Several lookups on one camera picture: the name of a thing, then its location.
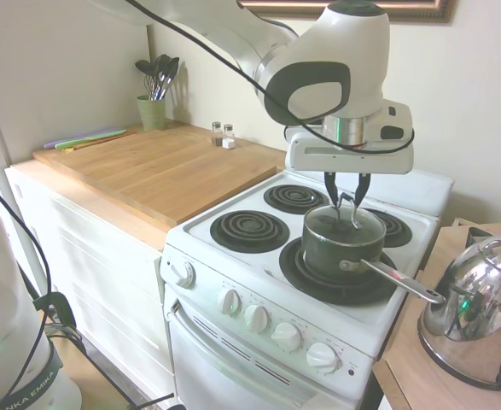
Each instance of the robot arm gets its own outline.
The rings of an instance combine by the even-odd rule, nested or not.
[[[152,24],[125,0],[89,0],[100,9],[138,24]],[[265,56],[295,41],[288,26],[260,19],[236,0],[139,0],[163,19],[183,24],[227,51],[253,77]]]
[[[141,24],[153,21],[126,0],[89,0],[102,9]],[[273,96],[279,107],[256,91],[269,116],[297,126],[324,119],[329,140],[365,149],[342,149],[303,128],[291,133],[288,168],[346,173],[408,173],[412,136],[410,110],[383,99],[387,75],[389,20],[372,2],[330,4],[298,37],[289,27],[260,19],[236,0],[140,0],[163,19],[196,30],[229,52],[242,71]]]

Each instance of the white wall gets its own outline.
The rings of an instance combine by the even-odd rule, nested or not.
[[[457,2],[449,26],[392,24],[384,95],[411,107],[416,167],[456,180],[447,219],[501,221],[501,2]],[[284,22],[299,33],[311,25]],[[185,61],[169,97],[175,117],[231,122],[238,136],[285,149],[283,128],[244,79],[177,34],[154,31],[157,53]]]
[[[0,128],[13,163],[51,140],[139,121],[146,29],[85,0],[0,0]]]

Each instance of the control panel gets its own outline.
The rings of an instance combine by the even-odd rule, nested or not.
[[[333,391],[364,391],[373,360],[312,323],[177,249],[166,249],[160,275],[217,327],[285,366]]]

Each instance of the stove knob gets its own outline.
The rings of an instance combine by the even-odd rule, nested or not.
[[[244,319],[247,322],[247,328],[255,333],[264,331],[269,324],[269,315],[263,306],[251,305],[247,307]]]
[[[301,334],[297,327],[290,323],[281,323],[275,329],[272,339],[288,352],[293,352],[301,345]]]
[[[234,316],[241,306],[241,299],[233,289],[224,289],[218,297],[218,310],[221,314]]]
[[[195,280],[195,269],[189,262],[167,264],[167,269],[161,273],[161,277],[168,284],[175,284],[181,288],[189,288]]]
[[[307,351],[307,364],[321,373],[332,373],[340,365],[340,360],[330,346],[315,343]]]

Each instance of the oven handle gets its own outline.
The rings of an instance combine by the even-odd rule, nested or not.
[[[183,318],[179,317],[176,312],[180,310],[182,306],[179,302],[175,303],[171,311],[166,314],[167,319],[176,324],[179,329],[183,331],[185,336],[206,356],[207,361],[221,371],[224,375],[229,378],[235,378],[238,384],[246,387],[247,389],[253,391],[258,397],[263,397],[267,395],[274,401],[283,404],[287,408],[300,409],[301,407],[296,405],[294,401],[287,397],[279,395],[275,390],[268,389],[266,385],[256,383],[253,378],[241,372],[235,368],[229,361],[223,358],[217,351],[210,348],[207,343],[197,334],[195,334],[186,324]]]

